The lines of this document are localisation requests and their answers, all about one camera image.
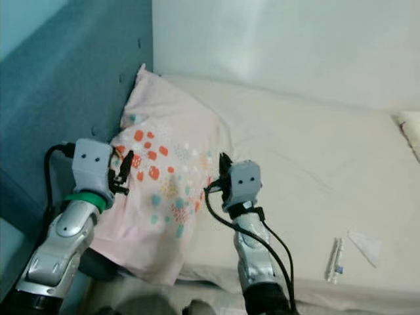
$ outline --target green ring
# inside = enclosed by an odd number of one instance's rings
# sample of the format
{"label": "green ring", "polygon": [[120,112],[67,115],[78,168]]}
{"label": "green ring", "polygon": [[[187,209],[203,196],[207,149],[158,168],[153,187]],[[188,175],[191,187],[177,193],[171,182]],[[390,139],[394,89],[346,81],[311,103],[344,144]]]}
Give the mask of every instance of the green ring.
{"label": "green ring", "polygon": [[106,209],[105,199],[92,192],[78,192],[76,194],[67,195],[64,200],[81,200],[89,202],[98,207],[99,213],[102,213]]}

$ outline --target white tissue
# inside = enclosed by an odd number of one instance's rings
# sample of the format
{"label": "white tissue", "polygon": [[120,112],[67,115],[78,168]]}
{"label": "white tissue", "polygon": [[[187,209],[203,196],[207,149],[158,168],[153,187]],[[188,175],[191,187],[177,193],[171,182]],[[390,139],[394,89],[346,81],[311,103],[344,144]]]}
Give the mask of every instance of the white tissue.
{"label": "white tissue", "polygon": [[378,267],[379,252],[381,251],[382,242],[373,240],[365,234],[348,231],[348,238],[362,252],[364,257],[375,267]]}

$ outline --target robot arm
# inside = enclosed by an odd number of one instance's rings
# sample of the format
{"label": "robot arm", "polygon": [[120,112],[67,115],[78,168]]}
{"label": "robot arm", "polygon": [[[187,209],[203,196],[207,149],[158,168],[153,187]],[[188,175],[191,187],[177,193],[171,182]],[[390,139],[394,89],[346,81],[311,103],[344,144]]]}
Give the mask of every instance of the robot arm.
{"label": "robot arm", "polygon": [[[218,221],[236,230],[234,245],[239,256],[238,273],[247,313],[297,314],[293,285],[289,285],[289,305],[272,266],[270,253],[273,252],[262,244],[268,245],[270,235],[263,224],[263,209],[254,207],[262,187],[259,166],[252,161],[232,163],[226,154],[220,155],[219,163],[220,177],[205,189],[206,203]],[[208,194],[220,190],[223,211],[229,213],[233,224],[217,216],[209,204]],[[290,284],[287,273],[285,279]]]}
{"label": "robot arm", "polygon": [[6,314],[58,314],[80,257],[93,240],[100,213],[114,204],[116,192],[129,192],[121,185],[127,180],[133,152],[127,154],[116,176],[109,168],[112,150],[94,140],[76,142],[72,163],[76,187],[7,297],[3,305]]}

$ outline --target pink pillowcase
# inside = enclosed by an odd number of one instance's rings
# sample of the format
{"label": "pink pillowcase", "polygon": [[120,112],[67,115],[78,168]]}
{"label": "pink pillowcase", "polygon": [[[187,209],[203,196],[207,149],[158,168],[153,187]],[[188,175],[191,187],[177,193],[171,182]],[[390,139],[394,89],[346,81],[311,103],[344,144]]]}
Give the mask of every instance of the pink pillowcase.
{"label": "pink pillowcase", "polygon": [[164,79],[137,73],[112,145],[133,150],[129,195],[115,197],[96,227],[91,247],[133,274],[173,284],[184,263],[203,201],[217,176],[220,152],[230,151],[221,119]]}

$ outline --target mattress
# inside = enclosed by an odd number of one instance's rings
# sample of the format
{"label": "mattress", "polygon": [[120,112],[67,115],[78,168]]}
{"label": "mattress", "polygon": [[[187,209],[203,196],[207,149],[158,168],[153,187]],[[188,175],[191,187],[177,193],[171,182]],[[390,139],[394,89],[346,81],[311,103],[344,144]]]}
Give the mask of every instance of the mattress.
{"label": "mattress", "polygon": [[[223,118],[234,160],[261,166],[258,205],[292,252],[298,300],[420,312],[420,165],[388,113],[165,78]],[[221,212],[221,197],[211,202]],[[349,230],[382,242],[377,268],[347,238]],[[328,285],[324,274],[336,237],[345,239],[344,273],[338,285]],[[237,263],[233,231],[203,208],[181,276],[239,291]]]}

